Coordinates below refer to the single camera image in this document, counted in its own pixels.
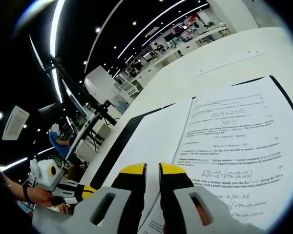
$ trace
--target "person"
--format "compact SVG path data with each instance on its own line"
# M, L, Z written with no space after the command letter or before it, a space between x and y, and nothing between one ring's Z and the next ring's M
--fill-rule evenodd
M156 43L154 43L154 45L156 46L156 50L158 51L158 52L164 52L165 51L165 48L164 48L164 46L163 45L161 45L161 44L158 44L157 42Z
M43 207L51 207L54 196L50 191L43 190L39 186L24 188L22 185L13 182L5 174L2 174L5 185L9 188L14 197L19 201L31 202Z
M49 130L49 140L54 148L60 153L60 155L65 159L69 152L69 141L62 141L59 138L60 127L58 124L54 123Z

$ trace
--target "mathematical equation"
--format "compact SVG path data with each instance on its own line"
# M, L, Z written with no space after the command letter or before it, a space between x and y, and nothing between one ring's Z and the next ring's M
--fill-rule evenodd
M245 170L245 171L210 171L210 170L204 170L201 174L202 177L206 178L252 178L253 170Z
M246 114L246 109L240 109L240 110L235 110L235 111L220 111L220 112L216 112L216 113L212 113L211 117L228 117L228 116L232 116L232 115L238 115L238 114Z
M232 194L221 194L221 195L217 195L217 197L219 199L229 199L230 201L236 200L236 199L248 200L250 198L250 193L242 194L242 195L234 194L234 193L232 193Z
M237 125L237 124L238 124L238 120L236 118L221 120L221 126L233 126L233 125Z
M241 217L241 218L254 217L254 216L261 216L261 215L263 215L263 214L264 214L263 211L253 212L253 213L244 213L244 214L240 214L240 213L236 213L236 212L232 212L232 213L230 213L230 215L231 215L232 217Z
M250 207L259 207L259 206L266 206L268 202L268 198L262 201L253 202L253 203L240 203L237 201L229 202L229 210L233 210L235 208L250 208Z

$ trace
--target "black ceiling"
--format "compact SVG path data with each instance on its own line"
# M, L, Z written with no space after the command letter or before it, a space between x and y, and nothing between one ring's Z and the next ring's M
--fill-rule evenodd
M57 1L37 14L16 35L13 26L28 6L30 0L19 0L9 4L0 4L0 112L4 118L0 120L0 164L6 165L24 156L32 156L50 147L46 131L50 123L57 121L61 114L43 118L38 110L57 102L53 82L39 69L36 57L30 44L29 35L44 65L49 63L50 31ZM85 77L83 61L87 60L92 44L97 36L95 29L101 27L105 19L117 4L117 0L66 0L57 31L57 56L67 72L78 82ZM155 21L144 33L132 43L126 52L117 59L120 52L151 20L164 10L177 3L178 0L124 0L101 32L90 57L86 74L97 66L106 63L106 70L111 74L125 68L125 58L133 55L135 50L142 49L146 33L154 26L163 27L187 11L205 4L205 0L186 0ZM12 108L18 105L30 113L27 129L23 129L19 140L1 141L5 120ZM76 109L64 95L65 115L76 116ZM28 172L24 164L19 170L14 169L15 179Z

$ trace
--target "hand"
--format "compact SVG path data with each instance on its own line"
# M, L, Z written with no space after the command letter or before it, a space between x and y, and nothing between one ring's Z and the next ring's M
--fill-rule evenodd
M27 188L27 193L29 199L33 203L44 207L52 206L52 199L54 199L54 196L50 191L43 190L39 186L36 186L34 188Z
M64 214L68 214L68 215L72 214L72 210L70 209L70 205L68 205L66 203L62 203L59 206L59 212L64 213Z

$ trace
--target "white table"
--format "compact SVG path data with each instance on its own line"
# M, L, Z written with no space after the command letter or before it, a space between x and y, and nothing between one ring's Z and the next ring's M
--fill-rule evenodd
M194 77L200 67L249 51L264 53ZM137 96L104 141L81 183L89 184L128 121L209 89L273 75L293 102L293 41L281 28L259 28L221 38L163 68ZM130 164L119 158L124 167Z

